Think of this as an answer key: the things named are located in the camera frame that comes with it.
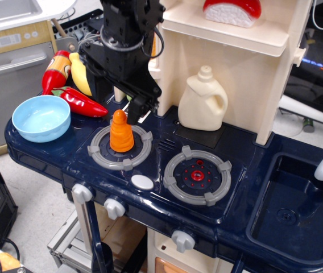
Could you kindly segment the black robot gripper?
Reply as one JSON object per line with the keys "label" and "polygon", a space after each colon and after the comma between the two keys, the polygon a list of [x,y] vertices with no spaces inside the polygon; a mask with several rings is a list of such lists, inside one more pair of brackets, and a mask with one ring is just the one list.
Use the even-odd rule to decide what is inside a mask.
{"label": "black robot gripper", "polygon": [[81,47],[93,99],[102,103],[113,93],[114,87],[125,92],[131,97],[127,114],[129,125],[136,125],[140,117],[159,106],[162,90],[148,70],[153,42],[152,36],[139,38],[134,44],[100,39]]}

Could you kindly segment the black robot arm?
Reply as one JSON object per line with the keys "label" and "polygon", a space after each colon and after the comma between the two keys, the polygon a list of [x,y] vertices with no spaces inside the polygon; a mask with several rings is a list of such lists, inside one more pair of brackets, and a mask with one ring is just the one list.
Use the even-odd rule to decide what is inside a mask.
{"label": "black robot arm", "polygon": [[158,108],[162,90],[152,78],[148,64],[154,36],[163,22],[165,7],[159,1],[102,1],[100,40],[82,49],[86,78],[93,98],[118,88],[131,97],[127,123]]}

